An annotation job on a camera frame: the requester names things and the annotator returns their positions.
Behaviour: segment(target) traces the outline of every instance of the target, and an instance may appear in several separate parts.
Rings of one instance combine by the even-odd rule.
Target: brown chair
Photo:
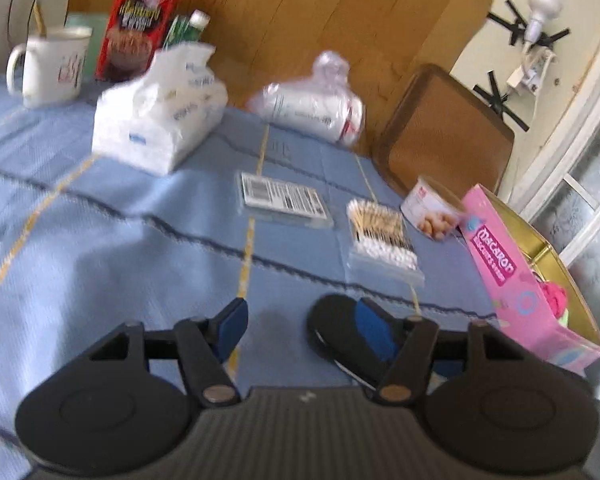
[[[462,198],[475,184],[497,191],[513,140],[511,129],[471,91],[426,64],[373,145],[372,159],[402,196],[426,174]]]

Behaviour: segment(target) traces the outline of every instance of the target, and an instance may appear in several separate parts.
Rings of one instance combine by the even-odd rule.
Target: white window frame
[[[509,206],[532,221],[565,180],[600,123],[600,49],[554,132],[516,183]]]
[[[546,146],[514,188],[510,206],[532,221],[562,182],[570,186],[594,210],[592,218],[560,252],[566,267],[600,231],[600,203],[571,175],[570,171],[587,149],[600,124],[600,50],[580,92],[562,117]]]

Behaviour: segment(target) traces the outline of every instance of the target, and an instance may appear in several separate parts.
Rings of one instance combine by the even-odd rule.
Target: green bottle
[[[209,20],[201,10],[196,10],[188,19],[186,16],[176,16],[171,22],[162,49],[167,50],[170,46],[185,41],[198,41]]]

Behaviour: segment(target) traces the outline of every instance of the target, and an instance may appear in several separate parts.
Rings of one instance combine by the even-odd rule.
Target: plastic bag
[[[309,78],[272,83],[248,106],[264,121],[352,146],[364,127],[365,106],[349,88],[349,63],[326,50],[314,61]]]
[[[160,176],[172,171],[222,119],[226,88],[206,67],[215,50],[203,43],[159,50],[142,77],[104,91],[92,150]]]

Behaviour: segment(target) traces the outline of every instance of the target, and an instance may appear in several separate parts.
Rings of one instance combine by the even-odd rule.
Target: round black pad
[[[16,433],[40,465],[75,476],[108,476],[173,449],[190,423],[186,396],[144,370],[99,362],[61,370],[16,413]]]
[[[427,397],[425,418],[448,452],[500,474],[560,471],[586,459],[598,430],[587,391],[544,363],[486,362]]]

